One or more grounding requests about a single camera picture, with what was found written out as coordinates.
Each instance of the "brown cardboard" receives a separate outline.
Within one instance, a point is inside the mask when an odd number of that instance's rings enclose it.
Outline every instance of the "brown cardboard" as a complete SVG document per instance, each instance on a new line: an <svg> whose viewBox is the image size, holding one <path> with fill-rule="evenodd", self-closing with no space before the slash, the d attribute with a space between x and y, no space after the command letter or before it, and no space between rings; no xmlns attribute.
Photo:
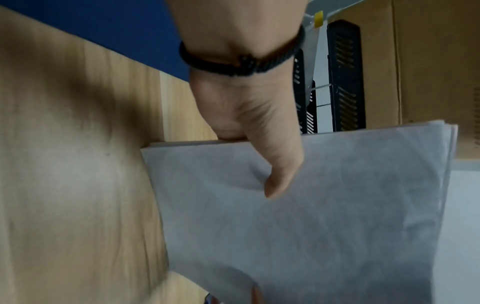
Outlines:
<svg viewBox="0 0 480 304"><path fill-rule="evenodd" d="M477 0L365 0L329 18L360 26L368 128L443 119L459 125L457 158L480 159L479 12Z"/></svg>

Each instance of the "paper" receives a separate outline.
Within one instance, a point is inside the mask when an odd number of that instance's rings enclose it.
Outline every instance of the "paper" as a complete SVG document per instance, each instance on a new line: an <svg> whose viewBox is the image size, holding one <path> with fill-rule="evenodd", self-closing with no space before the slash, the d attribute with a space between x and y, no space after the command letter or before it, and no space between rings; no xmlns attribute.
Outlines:
<svg viewBox="0 0 480 304"><path fill-rule="evenodd" d="M457 129L309 135L288 192L250 143L143 149L171 270L226 304L431 303Z"/></svg>

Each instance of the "wood grain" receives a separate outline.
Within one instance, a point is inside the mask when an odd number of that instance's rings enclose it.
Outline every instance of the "wood grain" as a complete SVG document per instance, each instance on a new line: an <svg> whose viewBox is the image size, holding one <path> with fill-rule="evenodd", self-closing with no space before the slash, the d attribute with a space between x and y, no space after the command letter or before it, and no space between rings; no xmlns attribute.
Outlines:
<svg viewBox="0 0 480 304"><path fill-rule="evenodd" d="M0 302L201 303L140 147L214 137L188 83L0 7Z"/></svg>

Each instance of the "folded paper sheet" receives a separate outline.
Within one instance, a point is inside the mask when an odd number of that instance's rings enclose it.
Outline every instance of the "folded paper sheet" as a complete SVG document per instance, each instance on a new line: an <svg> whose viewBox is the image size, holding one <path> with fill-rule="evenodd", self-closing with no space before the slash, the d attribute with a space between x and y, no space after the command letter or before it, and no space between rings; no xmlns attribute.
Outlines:
<svg viewBox="0 0 480 304"><path fill-rule="evenodd" d="M226 304L431 303L457 129L309 135L288 192L249 143L143 149L169 265Z"/></svg>

